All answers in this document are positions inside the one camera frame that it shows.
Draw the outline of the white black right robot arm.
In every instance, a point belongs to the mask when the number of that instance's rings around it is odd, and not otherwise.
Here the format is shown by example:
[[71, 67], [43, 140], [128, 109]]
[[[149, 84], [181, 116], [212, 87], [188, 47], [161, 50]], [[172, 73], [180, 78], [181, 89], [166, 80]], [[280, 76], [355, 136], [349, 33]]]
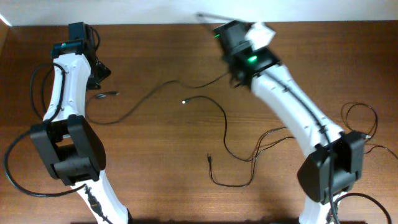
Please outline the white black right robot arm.
[[299, 223], [339, 223], [338, 199], [362, 176], [363, 135], [345, 132], [300, 89], [269, 50], [275, 32], [265, 23], [233, 20], [213, 32], [233, 79], [280, 118], [302, 150], [297, 178], [307, 197]]

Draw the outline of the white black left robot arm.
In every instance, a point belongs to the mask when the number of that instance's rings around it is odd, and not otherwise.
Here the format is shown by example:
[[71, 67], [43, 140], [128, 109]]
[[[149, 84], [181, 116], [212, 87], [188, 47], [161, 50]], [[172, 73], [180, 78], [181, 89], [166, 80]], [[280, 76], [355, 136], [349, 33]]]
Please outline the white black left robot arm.
[[50, 176], [78, 193], [98, 223], [132, 223], [106, 176], [104, 146], [85, 118], [86, 91], [100, 89], [111, 74], [96, 56], [99, 35], [84, 22], [69, 24], [68, 32], [69, 40], [51, 51], [52, 96], [30, 138]]

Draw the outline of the black cable silver tip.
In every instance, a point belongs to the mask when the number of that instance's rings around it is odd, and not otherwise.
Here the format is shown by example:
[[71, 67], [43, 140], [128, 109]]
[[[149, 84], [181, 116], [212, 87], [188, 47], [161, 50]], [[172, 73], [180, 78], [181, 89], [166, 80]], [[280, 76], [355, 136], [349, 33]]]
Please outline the black cable silver tip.
[[243, 162], [251, 162], [251, 161], [253, 161], [254, 159], [252, 157], [250, 157], [249, 159], [243, 159], [243, 158], [240, 158], [240, 157], [236, 156], [235, 154], [233, 154], [229, 150], [228, 145], [226, 143], [226, 137], [227, 137], [227, 133], [228, 133], [228, 117], [227, 117], [226, 112], [223, 109], [223, 107], [217, 101], [215, 101], [214, 99], [212, 99], [212, 98], [210, 98], [208, 96], [205, 96], [205, 95], [197, 95], [197, 96], [188, 97], [188, 98], [182, 100], [182, 104], [186, 105], [187, 103], [189, 103], [190, 101], [192, 101], [194, 99], [205, 99], [205, 100], [208, 100], [208, 101], [212, 102], [214, 105], [216, 105], [220, 109], [220, 111], [222, 112], [223, 117], [224, 117], [223, 145], [224, 145], [224, 148], [226, 149], [226, 151], [228, 152], [228, 154], [230, 154], [235, 159], [243, 161]]

